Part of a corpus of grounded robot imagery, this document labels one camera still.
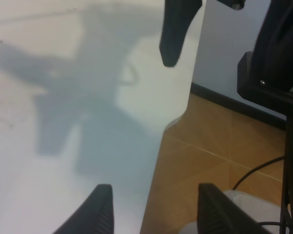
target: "black stand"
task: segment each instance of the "black stand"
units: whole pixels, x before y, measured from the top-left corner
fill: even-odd
[[[283,169],[280,234],[289,227],[293,234],[293,94],[266,86],[264,80],[256,83],[249,78],[252,52],[246,52],[238,63],[237,91],[241,97],[287,117],[286,146]]]

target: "white wall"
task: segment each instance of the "white wall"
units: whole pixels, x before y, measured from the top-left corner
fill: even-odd
[[[283,115],[244,100],[236,91],[237,64],[252,51],[270,0],[247,0],[234,11],[216,1],[207,1],[193,82],[278,117]]]

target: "wooden floor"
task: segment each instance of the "wooden floor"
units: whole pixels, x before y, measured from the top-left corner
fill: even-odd
[[[282,156],[284,143],[284,131],[190,95],[163,136],[141,234],[177,234],[196,220],[199,183],[232,189],[249,169]],[[282,168],[263,168],[238,190],[280,204]]]

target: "black baseboard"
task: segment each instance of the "black baseboard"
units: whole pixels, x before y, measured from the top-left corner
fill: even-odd
[[[264,111],[258,110],[252,106],[234,100],[225,95],[214,92],[210,89],[204,88],[203,86],[192,83],[190,92],[208,101],[214,102],[233,111],[239,112],[246,116],[252,117],[256,120],[262,121],[279,129],[285,130],[285,120],[268,114]]]

